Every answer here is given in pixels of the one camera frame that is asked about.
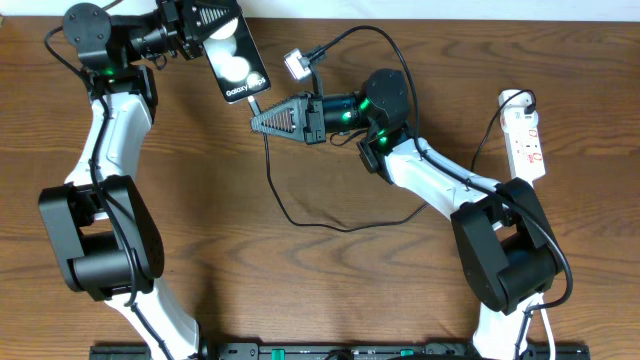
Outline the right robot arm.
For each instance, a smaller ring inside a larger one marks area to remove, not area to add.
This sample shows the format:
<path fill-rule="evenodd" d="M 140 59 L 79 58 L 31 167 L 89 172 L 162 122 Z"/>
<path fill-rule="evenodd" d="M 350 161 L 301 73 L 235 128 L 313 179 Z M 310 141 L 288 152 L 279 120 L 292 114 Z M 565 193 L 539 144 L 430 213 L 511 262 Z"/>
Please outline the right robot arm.
<path fill-rule="evenodd" d="M 358 149 L 367 170 L 450 221 L 466 281 L 481 303 L 475 353 L 520 359 L 533 314 L 550 306 L 544 293 L 559 273 L 571 273 L 567 259 L 532 184 L 485 178 L 438 153 L 408 122 L 413 96 L 400 71 L 381 69 L 355 93 L 326 95 L 316 83 L 265 111 L 254 106 L 250 126 L 307 145 L 329 133 L 365 133 Z"/>

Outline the black flip smartphone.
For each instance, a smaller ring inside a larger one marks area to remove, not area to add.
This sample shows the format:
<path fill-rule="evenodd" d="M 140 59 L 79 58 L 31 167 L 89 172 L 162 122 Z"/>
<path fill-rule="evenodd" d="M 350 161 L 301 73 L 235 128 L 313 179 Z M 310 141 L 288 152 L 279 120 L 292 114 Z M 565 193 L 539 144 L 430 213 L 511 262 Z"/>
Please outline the black flip smartphone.
<path fill-rule="evenodd" d="M 243 16 L 224 25 L 203 45 L 227 103 L 233 104 L 270 89 L 271 81 Z"/>

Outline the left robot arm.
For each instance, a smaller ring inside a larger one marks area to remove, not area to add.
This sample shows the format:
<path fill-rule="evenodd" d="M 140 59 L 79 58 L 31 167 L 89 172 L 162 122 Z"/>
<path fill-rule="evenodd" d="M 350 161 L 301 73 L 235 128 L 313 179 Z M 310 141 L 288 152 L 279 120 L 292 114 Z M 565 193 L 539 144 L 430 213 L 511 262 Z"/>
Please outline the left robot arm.
<path fill-rule="evenodd" d="M 160 1 L 142 15 L 78 3 L 58 32 L 75 48 L 92 123 L 65 181 L 38 207 L 66 285 L 123 315 L 151 359 L 215 359 L 198 321 L 163 278 L 159 230 L 135 184 L 156 114 L 154 74 L 169 58 L 194 59 L 205 39 L 241 15 L 235 1 Z"/>

